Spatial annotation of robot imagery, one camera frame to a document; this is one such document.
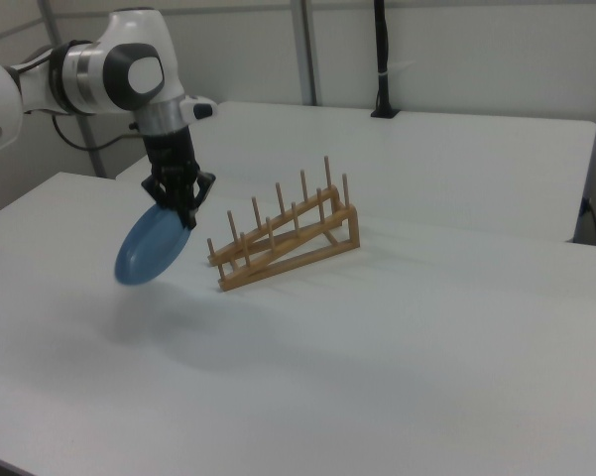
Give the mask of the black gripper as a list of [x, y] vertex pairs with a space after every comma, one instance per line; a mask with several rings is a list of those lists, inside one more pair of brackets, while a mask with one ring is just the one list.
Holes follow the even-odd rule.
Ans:
[[143, 136], [151, 165], [141, 183], [145, 192], [162, 209], [179, 211], [186, 229], [196, 226], [196, 213], [205, 202], [216, 175], [199, 171], [187, 128], [159, 136]]

